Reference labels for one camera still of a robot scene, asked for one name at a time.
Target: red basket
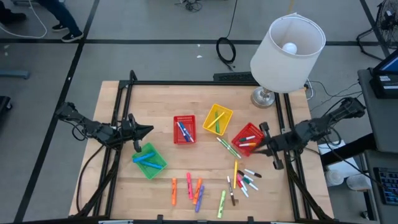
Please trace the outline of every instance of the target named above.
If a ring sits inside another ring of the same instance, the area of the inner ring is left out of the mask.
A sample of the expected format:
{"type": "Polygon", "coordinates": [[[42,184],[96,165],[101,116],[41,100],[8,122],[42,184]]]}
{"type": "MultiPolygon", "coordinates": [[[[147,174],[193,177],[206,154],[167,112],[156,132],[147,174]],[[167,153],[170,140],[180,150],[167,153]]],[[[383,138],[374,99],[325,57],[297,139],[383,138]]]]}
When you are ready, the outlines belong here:
{"type": "Polygon", "coordinates": [[[250,156],[251,151],[254,149],[255,146],[243,146],[240,147],[240,144],[244,144],[244,143],[256,143],[259,144],[261,142],[261,140],[264,138],[264,135],[262,134],[262,132],[260,131],[260,129],[258,129],[257,127],[255,127],[255,125],[253,125],[252,123],[248,123],[243,129],[242,131],[239,132],[239,134],[232,139],[232,144],[237,147],[242,154],[244,154],[245,156],[250,156]],[[255,136],[254,139],[249,139],[247,141],[244,142],[240,142],[239,139],[241,138],[245,138],[245,137],[249,137],[249,136],[255,136]]]}
{"type": "Polygon", "coordinates": [[[185,116],[174,116],[174,144],[192,144],[197,141],[197,129],[195,126],[195,115],[185,115],[185,116]],[[181,133],[177,122],[182,122],[185,129],[191,135],[193,142],[191,140],[187,142],[181,133]]]}

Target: concrete floor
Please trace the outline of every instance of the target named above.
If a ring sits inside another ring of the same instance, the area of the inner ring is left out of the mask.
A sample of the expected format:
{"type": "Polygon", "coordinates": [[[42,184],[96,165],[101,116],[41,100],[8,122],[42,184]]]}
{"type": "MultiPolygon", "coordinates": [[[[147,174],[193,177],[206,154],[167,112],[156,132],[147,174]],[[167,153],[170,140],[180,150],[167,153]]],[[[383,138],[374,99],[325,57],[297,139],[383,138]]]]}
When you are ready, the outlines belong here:
{"type": "MultiPolygon", "coordinates": [[[[96,1],[66,0],[82,30],[96,1]]],[[[174,2],[178,0],[100,0],[88,39],[216,40],[228,33],[233,0],[204,0],[203,9],[197,13],[174,6],[174,2]]],[[[289,2],[238,1],[229,38],[261,40],[271,22],[286,14],[289,2]]],[[[373,16],[378,2],[367,0],[373,16]]],[[[5,3],[29,17],[24,24],[10,30],[26,35],[42,33],[28,7],[5,3]]],[[[47,27],[56,23],[46,10],[38,5],[34,8],[47,27]]],[[[359,0],[300,0],[296,1],[294,11],[317,22],[328,41],[353,41],[370,28],[359,0]]],[[[55,40],[62,35],[49,32],[45,38],[55,40]]],[[[10,96],[14,103],[0,129],[0,223],[4,223],[14,220],[78,44],[7,44],[7,39],[12,42],[13,37],[3,31],[0,39],[5,43],[2,46],[8,45],[0,50],[0,67],[28,70],[32,74],[28,80],[0,78],[0,95],[10,96]]],[[[365,40],[376,41],[376,37],[371,34],[365,40]]],[[[235,70],[248,71],[257,45],[236,45],[236,48],[235,70]]],[[[366,49],[383,57],[380,47],[366,49]]],[[[357,82],[357,70],[378,63],[356,46],[326,46],[309,79],[320,81],[330,93],[337,93],[357,82]]],[[[92,117],[101,82],[127,79],[131,69],[140,80],[212,80],[214,73],[229,72],[218,59],[213,44],[85,44],[66,100],[74,102],[82,114],[92,117]]],[[[315,96],[309,100],[310,108],[328,99],[320,85],[314,83],[313,87],[315,96]]],[[[356,85],[347,93],[359,90],[356,85]]],[[[314,109],[312,116],[322,115],[337,100],[314,109]]],[[[336,128],[346,142],[371,132],[367,116],[342,121],[336,128]]],[[[84,149],[85,142],[74,140],[69,126],[57,124],[24,221],[68,215],[84,149]]],[[[366,209],[362,193],[340,186],[331,188],[330,195],[336,218],[369,223],[359,217],[359,212],[366,209]]]]}

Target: wooden table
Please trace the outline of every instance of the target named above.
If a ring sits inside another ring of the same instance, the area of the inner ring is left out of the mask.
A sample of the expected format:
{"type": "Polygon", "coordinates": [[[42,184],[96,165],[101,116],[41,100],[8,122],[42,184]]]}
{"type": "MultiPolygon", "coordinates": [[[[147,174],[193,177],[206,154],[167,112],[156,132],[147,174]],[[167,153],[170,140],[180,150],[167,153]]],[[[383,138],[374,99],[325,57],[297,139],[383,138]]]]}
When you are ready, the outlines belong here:
{"type": "MultiPolygon", "coordinates": [[[[113,112],[118,82],[103,82],[94,114],[94,120],[109,123],[113,112]]],[[[111,218],[115,219],[156,219],[161,214],[165,220],[218,220],[217,210],[221,191],[227,190],[226,176],[233,176],[234,157],[216,140],[216,136],[202,128],[202,124],[214,103],[234,111],[223,138],[232,140],[248,123],[258,125],[269,123],[272,135],[280,133],[275,105],[267,109],[256,108],[250,101],[255,86],[186,86],[186,85],[134,85],[129,112],[140,124],[154,125],[141,142],[151,142],[168,162],[168,166],[155,179],[147,180],[138,166],[132,163],[135,153],[131,142],[124,145],[114,195],[111,218]],[[173,116],[194,114],[196,116],[197,143],[179,146],[173,143],[173,116]],[[203,178],[205,194],[199,213],[195,213],[192,201],[188,199],[186,173],[192,175],[195,188],[197,178],[203,178]],[[177,178],[177,206],[171,205],[171,178],[177,178]]],[[[290,94],[290,101],[296,123],[310,119],[310,112],[303,90],[290,94]]],[[[82,165],[100,147],[90,139],[87,143],[82,165]]],[[[308,145],[316,149],[316,143],[308,145]]],[[[81,186],[81,205],[88,201],[98,186],[104,150],[88,165],[81,186]]],[[[307,188],[325,213],[333,217],[323,169],[318,155],[304,151],[303,168],[307,188]]],[[[232,206],[227,194],[224,214],[221,220],[247,221],[293,221],[289,186],[285,170],[275,170],[272,158],[252,155],[239,160],[239,168],[255,170],[263,178],[255,179],[259,191],[249,188],[249,198],[240,189],[234,189],[237,205],[232,206]]],[[[104,213],[106,197],[100,214],[104,213]]],[[[76,213],[75,197],[70,214],[76,213]]],[[[301,198],[300,214],[304,217],[301,198]]]]}

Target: person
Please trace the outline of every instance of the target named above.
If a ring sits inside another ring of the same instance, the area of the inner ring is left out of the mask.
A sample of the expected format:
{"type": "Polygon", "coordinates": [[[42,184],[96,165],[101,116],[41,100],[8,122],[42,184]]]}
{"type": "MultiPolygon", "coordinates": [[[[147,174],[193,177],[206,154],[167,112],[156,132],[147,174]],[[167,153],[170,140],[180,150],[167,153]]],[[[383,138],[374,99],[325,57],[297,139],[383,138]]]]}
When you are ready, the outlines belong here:
{"type": "Polygon", "coordinates": [[[60,3],[59,0],[36,0],[36,2],[51,12],[59,21],[58,25],[52,27],[54,32],[69,29],[69,33],[61,38],[63,42],[69,43],[83,38],[82,31],[63,3],[60,3]]]}
{"type": "Polygon", "coordinates": [[[13,13],[6,9],[4,3],[0,1],[0,22],[5,26],[26,20],[26,15],[23,13],[13,13]]]}

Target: sneaker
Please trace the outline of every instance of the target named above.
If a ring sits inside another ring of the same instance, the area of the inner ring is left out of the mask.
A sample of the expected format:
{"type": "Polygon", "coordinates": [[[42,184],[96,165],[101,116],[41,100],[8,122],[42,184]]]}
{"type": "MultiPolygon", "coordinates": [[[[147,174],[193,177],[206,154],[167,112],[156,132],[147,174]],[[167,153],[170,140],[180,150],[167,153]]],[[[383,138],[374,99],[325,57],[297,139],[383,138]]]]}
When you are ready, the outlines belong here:
{"type": "Polygon", "coordinates": [[[0,22],[4,25],[11,25],[14,23],[22,22],[26,20],[26,15],[23,13],[12,13],[10,12],[7,16],[1,16],[0,22]]]}
{"type": "Polygon", "coordinates": [[[61,38],[61,40],[62,40],[62,42],[64,42],[64,43],[70,43],[70,42],[73,42],[73,41],[75,41],[75,40],[80,40],[80,39],[82,39],[83,36],[84,36],[84,34],[83,34],[82,32],[80,33],[80,35],[73,35],[72,33],[69,33],[69,34],[63,36],[63,37],[61,38]]]}
{"type": "Polygon", "coordinates": [[[60,31],[66,30],[68,28],[62,24],[58,24],[58,25],[53,26],[51,29],[53,32],[60,32],[60,31]]]}

